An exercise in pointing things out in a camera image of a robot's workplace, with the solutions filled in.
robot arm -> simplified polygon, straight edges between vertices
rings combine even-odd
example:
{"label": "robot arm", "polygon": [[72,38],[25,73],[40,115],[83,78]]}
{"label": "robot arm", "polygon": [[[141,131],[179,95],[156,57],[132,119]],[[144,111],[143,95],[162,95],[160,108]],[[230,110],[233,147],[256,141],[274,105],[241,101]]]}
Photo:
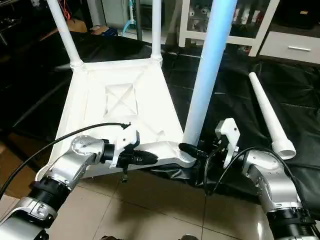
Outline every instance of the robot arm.
{"label": "robot arm", "polygon": [[[232,118],[221,121],[216,135],[226,136],[229,142],[223,167],[230,163],[230,155],[238,150],[235,146],[240,134]],[[267,216],[275,240],[318,240],[312,230],[315,221],[308,216],[301,203],[293,181],[284,166],[268,152],[250,150],[241,159],[242,174],[257,188],[258,197]]]}
{"label": "robot arm", "polygon": [[150,165],[158,161],[152,153],[135,151],[139,144],[139,133],[131,127],[114,144],[87,135],[76,137],[42,179],[31,184],[30,194],[22,197],[0,221],[0,239],[48,240],[45,229],[51,227],[89,165],[109,161],[110,168],[123,169],[125,181],[129,164]]}

tiled floor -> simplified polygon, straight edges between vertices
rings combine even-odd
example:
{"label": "tiled floor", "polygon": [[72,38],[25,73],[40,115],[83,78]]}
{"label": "tiled floor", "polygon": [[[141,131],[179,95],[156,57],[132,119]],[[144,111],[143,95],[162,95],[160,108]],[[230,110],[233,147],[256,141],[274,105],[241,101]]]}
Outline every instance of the tiled floor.
{"label": "tiled floor", "polygon": [[[88,178],[71,193],[47,231],[51,240],[272,240],[260,206],[216,195],[142,171]],[[17,200],[6,196],[0,216]]]}

black wire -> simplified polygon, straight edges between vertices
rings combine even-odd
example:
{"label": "black wire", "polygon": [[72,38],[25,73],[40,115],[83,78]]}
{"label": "black wire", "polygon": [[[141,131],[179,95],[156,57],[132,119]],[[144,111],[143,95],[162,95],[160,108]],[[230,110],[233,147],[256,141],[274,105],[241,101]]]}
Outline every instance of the black wire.
{"label": "black wire", "polygon": [[35,154],[33,154],[31,157],[29,157],[25,162],[23,162],[19,167],[17,167],[14,172],[9,176],[9,178],[7,179],[7,181],[3,184],[1,190],[0,190],[0,200],[3,197],[3,195],[5,194],[6,189],[8,188],[9,184],[12,182],[12,180],[14,179],[14,177],[37,155],[39,155],[42,151],[46,150],[47,148],[49,148],[50,146],[61,142],[62,140],[65,140],[66,138],[69,138],[73,135],[76,135],[78,133],[84,132],[86,130],[89,129],[94,129],[94,128],[98,128],[98,127],[103,127],[103,126],[120,126],[123,129],[127,128],[130,126],[130,124],[124,124],[124,123],[118,123],[118,122],[105,122],[105,123],[99,123],[99,124],[95,124],[95,125],[91,125],[91,126],[87,126],[84,128],[81,128],[79,130],[70,132],[62,137],[59,137],[58,139],[54,140],[53,142],[49,143],[48,145],[44,146],[43,148],[41,148],[39,151],[37,151]]}
{"label": "black wire", "polygon": [[205,165],[204,165],[204,174],[203,174],[203,189],[204,189],[204,192],[207,196],[209,196],[211,194],[211,192],[209,192],[209,189],[208,189],[208,185],[207,185],[207,182],[208,182],[208,171],[209,171],[209,165],[211,163],[211,159],[222,149],[222,145],[220,144],[216,149],[214,149],[210,154],[209,156],[206,158],[205,160]]}
{"label": "black wire", "polygon": [[[214,186],[214,189],[212,191],[212,194],[214,194],[218,188],[218,186],[220,185],[220,183],[222,182],[222,179],[224,178],[224,176],[227,174],[228,170],[230,169],[231,165],[237,160],[239,159],[239,157],[241,157],[242,155],[244,155],[245,153],[247,153],[248,151],[251,151],[251,150],[258,150],[258,151],[263,151],[263,152],[267,152],[268,154],[272,155],[274,158],[276,158],[284,167],[284,169],[287,171],[287,173],[289,174],[289,177],[291,178],[294,186],[295,186],[295,189],[297,191],[297,194],[300,198],[300,201],[301,201],[301,204],[303,206],[303,209],[305,210],[306,214],[311,217],[311,214],[310,214],[310,211],[308,209],[308,206],[307,206],[307,203],[306,203],[306,200],[304,198],[304,195],[300,189],[300,186],[298,184],[298,182],[296,181],[296,177],[294,176],[294,174],[292,173],[291,169],[289,168],[289,166],[287,165],[287,163],[277,154],[275,153],[274,151],[266,148],[266,147],[260,147],[260,146],[252,146],[252,147],[248,147],[244,150],[242,150],[241,152],[239,152],[236,156],[234,156],[232,158],[232,160],[230,161],[230,163],[228,164],[228,166],[225,168],[225,170],[223,171],[221,177],[219,178],[219,180],[217,181],[217,183],[215,184]],[[320,232],[319,230],[317,229],[317,227],[312,224],[311,225],[311,228],[314,232],[314,234],[318,237],[318,239],[320,239]]]}

white tube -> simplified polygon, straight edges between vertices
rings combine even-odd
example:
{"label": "white tube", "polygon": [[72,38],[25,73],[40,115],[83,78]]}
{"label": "white tube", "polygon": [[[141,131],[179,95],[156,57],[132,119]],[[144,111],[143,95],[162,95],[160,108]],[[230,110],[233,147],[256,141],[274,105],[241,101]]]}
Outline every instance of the white tube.
{"label": "white tube", "polygon": [[183,143],[197,145],[230,34],[237,0],[214,0],[198,73],[194,84]]}
{"label": "white tube", "polygon": [[273,151],[282,159],[293,158],[296,155],[296,149],[293,143],[287,138],[257,75],[254,72],[251,72],[249,78],[263,114],[264,121],[272,138]]}
{"label": "white tube", "polygon": [[51,14],[53,16],[53,19],[55,21],[56,27],[58,28],[58,31],[59,31],[60,36],[62,38],[66,52],[69,55],[70,66],[73,68],[81,66],[83,64],[83,62],[79,57],[78,51],[77,51],[75,43],[71,37],[71,34],[69,32],[69,28],[67,26],[67,23],[65,21],[63,14],[61,12],[60,5],[59,5],[58,1],[57,0],[47,0],[47,3],[49,5],[49,8],[50,8]]}
{"label": "white tube", "polygon": [[161,56],[161,0],[152,1],[152,54],[151,58],[162,61]]}

black plastic sheet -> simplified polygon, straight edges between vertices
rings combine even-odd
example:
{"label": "black plastic sheet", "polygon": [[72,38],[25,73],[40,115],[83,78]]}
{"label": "black plastic sheet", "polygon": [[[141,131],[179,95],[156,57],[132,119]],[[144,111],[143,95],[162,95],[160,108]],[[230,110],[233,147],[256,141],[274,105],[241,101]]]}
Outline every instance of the black plastic sheet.
{"label": "black plastic sheet", "polygon": [[[123,37],[79,33],[72,33],[72,37],[85,62],[148,58],[151,54],[148,44]],[[223,56],[201,132],[200,144],[205,146],[212,143],[215,139],[215,128],[220,120],[234,118],[241,133],[238,143],[240,148],[271,147],[272,141],[248,77],[249,72],[255,71],[287,137],[296,148],[296,157],[288,162],[320,168],[319,69],[302,64],[285,64],[238,56],[232,52],[226,51]],[[163,53],[163,74],[183,129],[199,60],[198,50],[176,48]],[[56,72],[54,68],[68,62],[62,41],[58,34],[54,34],[28,52],[21,53],[0,65],[0,101],[5,106],[2,112],[6,116],[0,119],[0,129],[12,127],[40,98],[61,84],[59,90],[13,128],[14,131],[28,136],[46,141],[53,140],[68,92],[68,81],[71,78],[71,70]],[[223,171],[219,164],[221,159],[217,157],[214,161],[216,164],[208,173],[208,182],[211,185],[218,180]],[[146,171],[162,178],[202,188],[203,168],[203,161],[197,161],[191,168],[165,165]],[[297,166],[292,166],[292,171],[300,183],[311,212],[320,220],[320,171]],[[218,193],[258,203],[256,189],[238,169],[232,169],[227,174],[225,181],[218,188]]]}

